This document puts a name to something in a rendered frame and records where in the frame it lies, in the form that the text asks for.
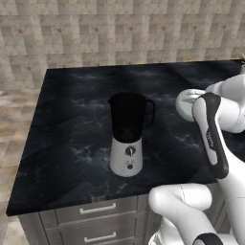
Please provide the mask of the grey drawer front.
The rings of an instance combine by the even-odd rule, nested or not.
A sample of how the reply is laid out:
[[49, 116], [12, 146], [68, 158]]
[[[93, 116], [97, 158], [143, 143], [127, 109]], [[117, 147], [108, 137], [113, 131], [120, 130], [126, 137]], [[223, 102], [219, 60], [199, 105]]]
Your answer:
[[[117, 204], [117, 208], [107, 212], [96, 212], [89, 214], [80, 214], [79, 209], [93, 209], [110, 206], [113, 203]], [[92, 220], [99, 220], [107, 217], [114, 217], [116, 215], [128, 215], [139, 212], [138, 197], [131, 196], [114, 200], [106, 200], [96, 203], [73, 206], [69, 208], [62, 208], [56, 210], [56, 218], [59, 225], [75, 224], [78, 222], [87, 222]]]
[[[87, 225], [74, 225], [61, 231], [64, 245], [144, 245], [146, 214], [129, 214]], [[93, 238], [117, 233], [115, 238], [84, 243], [84, 237]]]

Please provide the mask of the grey base cabinet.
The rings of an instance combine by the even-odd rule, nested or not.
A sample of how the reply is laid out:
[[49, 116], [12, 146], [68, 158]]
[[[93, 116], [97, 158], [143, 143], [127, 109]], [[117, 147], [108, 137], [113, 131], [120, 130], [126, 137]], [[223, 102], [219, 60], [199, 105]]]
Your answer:
[[106, 200], [114, 200], [125, 197], [137, 196], [139, 212], [134, 214], [145, 213], [145, 243], [158, 228], [164, 224], [165, 231], [169, 233], [176, 233], [174, 227], [168, 222], [165, 222], [158, 213], [160, 208], [167, 208], [169, 211], [175, 211], [177, 206], [170, 201], [171, 196], [175, 196], [182, 202], [190, 204], [195, 208], [202, 208], [204, 213], [208, 216], [212, 225], [221, 233], [226, 233], [230, 230], [230, 223], [226, 214], [225, 195], [223, 190], [216, 184], [180, 184], [180, 185], [162, 185], [153, 188], [147, 194], [141, 195], [124, 195], [98, 198], [83, 197], [79, 202], [72, 204], [56, 205], [51, 208], [33, 208], [28, 212], [18, 216], [21, 226], [30, 245], [64, 245], [61, 237], [61, 231], [74, 225], [87, 225], [91, 222], [101, 221], [114, 217], [121, 217], [125, 215], [116, 215], [114, 217], [102, 218], [99, 220], [92, 220], [87, 222], [78, 222], [75, 224], [59, 225], [56, 218], [56, 210], [62, 208], [69, 208], [78, 205], [96, 203]]

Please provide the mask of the white blender lid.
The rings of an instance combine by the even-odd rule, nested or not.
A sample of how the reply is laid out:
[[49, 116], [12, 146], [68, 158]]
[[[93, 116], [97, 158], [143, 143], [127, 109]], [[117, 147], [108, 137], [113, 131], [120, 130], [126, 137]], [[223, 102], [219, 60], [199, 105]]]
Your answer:
[[191, 108], [194, 101], [205, 94], [204, 90], [187, 89], [179, 93], [175, 101], [175, 107], [178, 114], [188, 122], [193, 122]]

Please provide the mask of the black and white blender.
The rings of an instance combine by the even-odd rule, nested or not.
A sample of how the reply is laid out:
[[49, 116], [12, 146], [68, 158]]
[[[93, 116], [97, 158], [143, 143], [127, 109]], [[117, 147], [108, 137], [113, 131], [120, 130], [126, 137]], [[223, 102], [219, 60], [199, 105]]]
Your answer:
[[142, 133], [154, 122], [156, 104], [132, 92], [115, 94], [108, 103], [112, 122], [110, 167], [118, 176], [135, 176], [143, 168]]

